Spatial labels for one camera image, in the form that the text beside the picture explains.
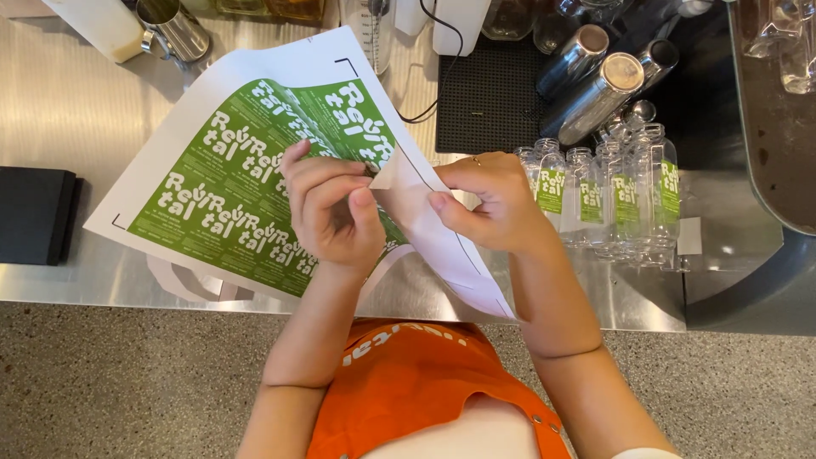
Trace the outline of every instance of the white container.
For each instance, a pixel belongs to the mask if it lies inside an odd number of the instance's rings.
[[[437,0],[437,10],[434,15],[453,25],[462,34],[463,44],[460,56],[468,56],[473,52],[489,6],[490,0]],[[433,26],[433,50],[437,54],[456,56],[459,51],[459,35],[444,25],[435,24]]]
[[[105,57],[121,64],[142,52],[144,29],[121,0],[43,0]]]
[[[397,0],[397,29],[412,37],[419,35],[425,23],[431,19],[425,14],[425,11],[422,11],[419,2],[422,2],[425,8],[433,13],[436,0]]]

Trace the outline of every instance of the terrazzo floor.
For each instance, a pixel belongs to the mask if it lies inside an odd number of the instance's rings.
[[[0,302],[0,457],[232,457],[285,322]],[[517,328],[483,329],[543,394]],[[604,336],[683,457],[816,457],[816,338]]]

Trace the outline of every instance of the orange apron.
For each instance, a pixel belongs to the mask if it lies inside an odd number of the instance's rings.
[[[504,370],[475,325],[382,319],[352,326],[306,457],[357,459],[384,443],[459,418],[465,401],[480,392],[526,413],[542,457],[570,457],[557,433],[561,421],[556,414]]]

